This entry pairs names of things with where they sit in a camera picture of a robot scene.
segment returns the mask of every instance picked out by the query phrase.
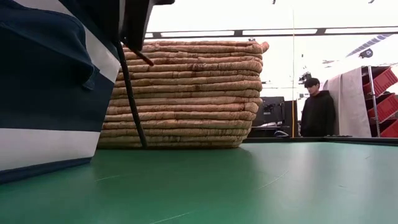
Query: white curtain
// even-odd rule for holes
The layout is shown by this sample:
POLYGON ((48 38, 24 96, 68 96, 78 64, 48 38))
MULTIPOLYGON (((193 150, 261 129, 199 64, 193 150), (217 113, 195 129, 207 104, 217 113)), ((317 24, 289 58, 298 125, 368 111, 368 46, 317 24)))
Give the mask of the white curtain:
POLYGON ((323 89, 329 90, 335 102, 335 134, 370 138, 361 67, 327 80, 323 89))

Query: black hoodie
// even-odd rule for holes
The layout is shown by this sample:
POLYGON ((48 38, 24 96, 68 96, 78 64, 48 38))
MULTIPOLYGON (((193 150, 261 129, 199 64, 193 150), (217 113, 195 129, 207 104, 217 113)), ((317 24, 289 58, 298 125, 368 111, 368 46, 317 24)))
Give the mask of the black hoodie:
POLYGON ((305 101, 301 135, 303 137, 324 137, 334 134, 335 104, 329 91, 323 90, 305 101))

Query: man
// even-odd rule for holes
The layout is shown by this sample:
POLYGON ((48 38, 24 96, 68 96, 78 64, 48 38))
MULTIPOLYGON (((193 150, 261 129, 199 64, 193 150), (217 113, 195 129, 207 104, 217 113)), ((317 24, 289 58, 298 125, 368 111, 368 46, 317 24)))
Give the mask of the man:
POLYGON ((310 97, 305 100, 301 119, 301 136, 324 137, 334 134, 335 105, 328 90, 319 91, 319 80, 309 78, 304 87, 310 97))

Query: green table surface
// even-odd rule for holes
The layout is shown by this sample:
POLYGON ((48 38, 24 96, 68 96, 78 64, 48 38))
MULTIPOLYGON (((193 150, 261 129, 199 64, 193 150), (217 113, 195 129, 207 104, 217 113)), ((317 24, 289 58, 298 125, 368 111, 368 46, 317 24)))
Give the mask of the green table surface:
POLYGON ((97 151, 90 165, 0 185, 0 223, 396 224, 397 149, 97 151))

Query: straw basket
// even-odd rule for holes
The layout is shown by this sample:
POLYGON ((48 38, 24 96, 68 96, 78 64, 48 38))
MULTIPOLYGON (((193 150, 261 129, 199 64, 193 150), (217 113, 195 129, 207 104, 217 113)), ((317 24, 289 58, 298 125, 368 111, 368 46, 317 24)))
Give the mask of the straw basket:
MULTIPOLYGON (((150 67, 124 49, 150 147, 238 147, 262 104, 267 43, 149 42, 150 67)), ((116 80, 98 147, 140 147, 123 75, 116 80)))

